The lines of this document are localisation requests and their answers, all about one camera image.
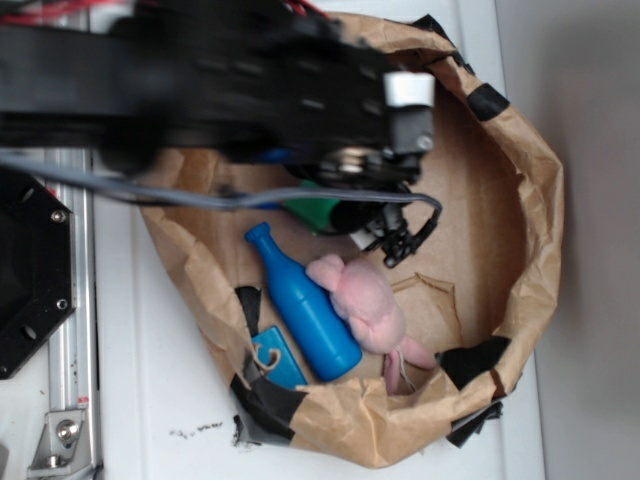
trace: blue rectangular block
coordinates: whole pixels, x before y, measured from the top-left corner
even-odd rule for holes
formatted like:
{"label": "blue rectangular block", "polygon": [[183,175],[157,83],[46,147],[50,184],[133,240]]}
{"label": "blue rectangular block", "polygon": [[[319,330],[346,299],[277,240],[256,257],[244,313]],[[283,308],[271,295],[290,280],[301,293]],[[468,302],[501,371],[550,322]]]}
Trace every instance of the blue rectangular block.
{"label": "blue rectangular block", "polygon": [[253,337],[253,344],[260,345],[258,359],[265,365],[269,365],[271,359],[270,349],[280,351],[280,361],[276,367],[267,374],[267,378],[273,383],[284,388],[295,389],[297,385],[307,385],[300,367],[291,354],[291,350],[284,341],[282,332],[278,327],[271,327]]}

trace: brown paper bag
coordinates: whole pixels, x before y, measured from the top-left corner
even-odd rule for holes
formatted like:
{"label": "brown paper bag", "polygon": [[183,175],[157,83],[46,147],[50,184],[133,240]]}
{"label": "brown paper bag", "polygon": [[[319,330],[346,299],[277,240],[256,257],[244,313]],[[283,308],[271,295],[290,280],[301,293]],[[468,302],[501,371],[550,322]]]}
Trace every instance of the brown paper bag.
{"label": "brown paper bag", "polygon": [[[441,369],[409,369],[417,391],[389,397],[382,359],[367,354],[347,376],[320,384],[288,338],[310,385],[267,381],[253,361],[234,289],[265,286],[262,263],[244,242],[261,221],[302,264],[335,252],[358,255],[345,238],[316,238],[283,212],[148,208],[144,216],[167,272],[193,312],[252,439],[321,451],[369,467],[411,455],[460,419],[510,393],[556,306],[563,222],[560,162],[522,115],[476,78],[430,17],[420,28],[336,15],[353,37],[439,81],[435,150],[415,191],[445,206],[418,254],[386,270],[409,333],[438,352]],[[197,193],[232,183],[240,191],[293,185],[284,169],[230,165],[212,151],[167,151],[155,182]],[[421,206],[407,207],[420,225]],[[381,253],[370,260],[382,267]],[[260,328],[281,325],[264,294]]]}

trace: green object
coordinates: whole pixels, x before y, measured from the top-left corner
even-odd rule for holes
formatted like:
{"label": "green object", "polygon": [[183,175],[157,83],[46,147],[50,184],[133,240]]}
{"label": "green object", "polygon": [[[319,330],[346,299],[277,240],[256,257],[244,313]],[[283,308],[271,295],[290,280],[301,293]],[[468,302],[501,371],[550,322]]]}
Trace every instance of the green object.
{"label": "green object", "polygon": [[[309,180],[302,182],[305,188],[317,188],[318,184]],[[331,230],[331,212],[340,200],[323,198],[303,198],[300,200],[287,200],[284,206],[298,217],[306,227],[314,234]]]}

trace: gray wall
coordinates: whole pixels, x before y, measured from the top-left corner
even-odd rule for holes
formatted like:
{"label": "gray wall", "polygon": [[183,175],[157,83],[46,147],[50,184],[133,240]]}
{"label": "gray wall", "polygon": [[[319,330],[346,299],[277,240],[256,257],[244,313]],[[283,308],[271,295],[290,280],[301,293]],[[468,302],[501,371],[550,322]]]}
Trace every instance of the gray wall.
{"label": "gray wall", "polygon": [[549,480],[640,478],[640,2],[496,0],[507,94],[566,165],[537,351]]}

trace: red wire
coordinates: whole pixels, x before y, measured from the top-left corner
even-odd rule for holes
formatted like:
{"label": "red wire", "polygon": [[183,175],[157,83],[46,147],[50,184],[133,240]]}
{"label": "red wire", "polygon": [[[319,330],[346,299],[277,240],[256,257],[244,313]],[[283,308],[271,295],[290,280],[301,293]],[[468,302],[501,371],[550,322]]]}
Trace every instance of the red wire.
{"label": "red wire", "polygon": [[311,3],[309,0],[295,0],[296,2],[298,2],[298,4],[302,5],[306,10],[313,10],[315,13],[319,14],[320,16],[326,18],[327,20],[330,20],[331,18],[329,17],[329,15],[327,15],[325,12],[323,12],[322,10],[320,10],[318,7],[316,7],[313,3]]}
{"label": "red wire", "polygon": [[295,0],[286,0],[286,2],[287,5],[291,7],[291,10],[293,10],[298,15],[302,15],[303,17],[307,15],[307,11],[304,9],[304,7],[297,3]]}
{"label": "red wire", "polygon": [[40,10],[24,12],[16,15],[0,17],[0,23],[17,25],[37,25],[41,20],[55,20],[65,15],[71,15],[95,5],[124,3],[125,0],[61,0],[44,5]]}
{"label": "red wire", "polygon": [[326,18],[327,20],[330,20],[329,15],[324,13],[322,10],[320,10],[318,7],[313,5],[308,0],[286,0],[286,2],[293,9],[293,11],[298,15],[305,16],[307,14],[307,10],[310,10]]}

